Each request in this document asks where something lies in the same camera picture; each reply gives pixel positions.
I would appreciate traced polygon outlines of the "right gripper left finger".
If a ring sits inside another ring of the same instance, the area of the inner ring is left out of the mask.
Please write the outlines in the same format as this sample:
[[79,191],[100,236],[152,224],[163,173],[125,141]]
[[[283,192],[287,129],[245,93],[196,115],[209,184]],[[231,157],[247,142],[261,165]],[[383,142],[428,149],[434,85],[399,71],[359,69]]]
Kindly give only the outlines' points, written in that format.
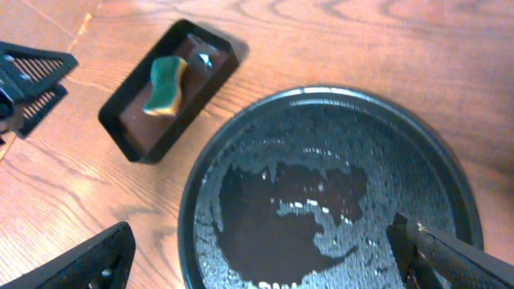
[[48,263],[2,285],[4,289],[125,289],[136,252],[133,231],[118,222]]

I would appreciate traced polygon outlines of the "green yellow sponge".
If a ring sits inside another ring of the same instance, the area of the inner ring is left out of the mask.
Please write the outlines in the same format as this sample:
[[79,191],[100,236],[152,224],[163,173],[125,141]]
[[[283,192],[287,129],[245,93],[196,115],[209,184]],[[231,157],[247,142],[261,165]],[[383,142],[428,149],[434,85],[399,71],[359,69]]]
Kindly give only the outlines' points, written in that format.
[[187,62],[180,56],[160,57],[153,61],[150,83],[153,90],[142,111],[151,116],[176,116],[182,102],[181,81]]

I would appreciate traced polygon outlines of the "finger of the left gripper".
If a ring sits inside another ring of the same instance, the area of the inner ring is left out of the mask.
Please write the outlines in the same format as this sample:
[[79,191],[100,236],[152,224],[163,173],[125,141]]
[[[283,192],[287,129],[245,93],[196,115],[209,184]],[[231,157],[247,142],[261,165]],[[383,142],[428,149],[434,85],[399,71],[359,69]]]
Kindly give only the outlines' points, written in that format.
[[54,87],[77,66],[69,53],[1,42],[1,71],[30,98]]
[[23,126],[16,131],[16,135],[26,138],[66,95],[66,88],[56,84],[37,96],[23,108]]

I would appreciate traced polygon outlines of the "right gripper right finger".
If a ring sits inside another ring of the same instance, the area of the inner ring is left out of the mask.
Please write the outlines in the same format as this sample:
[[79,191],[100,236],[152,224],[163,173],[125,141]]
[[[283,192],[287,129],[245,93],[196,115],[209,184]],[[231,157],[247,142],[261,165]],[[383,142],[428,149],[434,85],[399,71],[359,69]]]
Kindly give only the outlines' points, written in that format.
[[408,288],[513,288],[513,265],[400,213],[386,234]]

